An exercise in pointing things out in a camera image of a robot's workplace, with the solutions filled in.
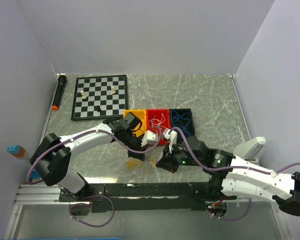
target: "black bin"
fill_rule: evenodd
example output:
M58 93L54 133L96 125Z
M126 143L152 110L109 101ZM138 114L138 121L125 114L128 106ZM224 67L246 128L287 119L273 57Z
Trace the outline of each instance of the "black bin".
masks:
M190 108L171 108L169 113L171 128L179 127L186 137L195 135L195 125ZM176 143L180 144L182 141L183 139L178 132Z

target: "white wall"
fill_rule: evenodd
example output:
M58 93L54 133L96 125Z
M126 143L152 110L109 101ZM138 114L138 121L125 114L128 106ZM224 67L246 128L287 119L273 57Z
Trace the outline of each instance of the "white wall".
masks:
M235 73L274 0L17 0L57 73Z
M261 164L300 162L300 0L276 0L245 55L235 86L253 137L265 136ZM300 167L287 173L300 171ZM285 216L300 240L300 217Z
M50 61L14 0L0 0L0 239L29 165L6 153L38 146L56 78Z

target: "black and white checkered board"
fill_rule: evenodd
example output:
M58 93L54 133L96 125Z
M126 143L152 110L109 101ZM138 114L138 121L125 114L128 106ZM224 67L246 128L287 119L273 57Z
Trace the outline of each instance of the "black and white checkered board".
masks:
M122 117L128 109L127 75L78 77L76 79L71 120Z

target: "yellow object on table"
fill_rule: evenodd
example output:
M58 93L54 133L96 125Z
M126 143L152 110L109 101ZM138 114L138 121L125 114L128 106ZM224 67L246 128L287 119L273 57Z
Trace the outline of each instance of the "yellow object on table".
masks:
M138 131L135 132L135 135L139 137L141 134L144 134L147 131L147 113L145 109L140 109L140 110L134 110L134 109L129 109L129 110L124 110L123 116L125 117L128 113L133 113L134 115L137 116L138 119L141 120L142 126L140 127L139 125L136 126L134 130L139 129Z

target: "table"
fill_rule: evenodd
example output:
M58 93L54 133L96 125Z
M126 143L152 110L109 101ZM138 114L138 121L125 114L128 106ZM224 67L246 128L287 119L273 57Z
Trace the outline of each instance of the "table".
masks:
M71 121L78 77L67 74L68 83L58 111L52 111L45 134L70 135L92 128L103 120ZM127 75L130 109L191 108L195 135L210 148L231 152L249 140L245 122L229 75L130 74ZM180 166L174 174L153 167L162 147L146 154L141 165L128 168L127 151L118 143L97 146L71 159L69 169L89 183L206 182L210 176L200 167Z

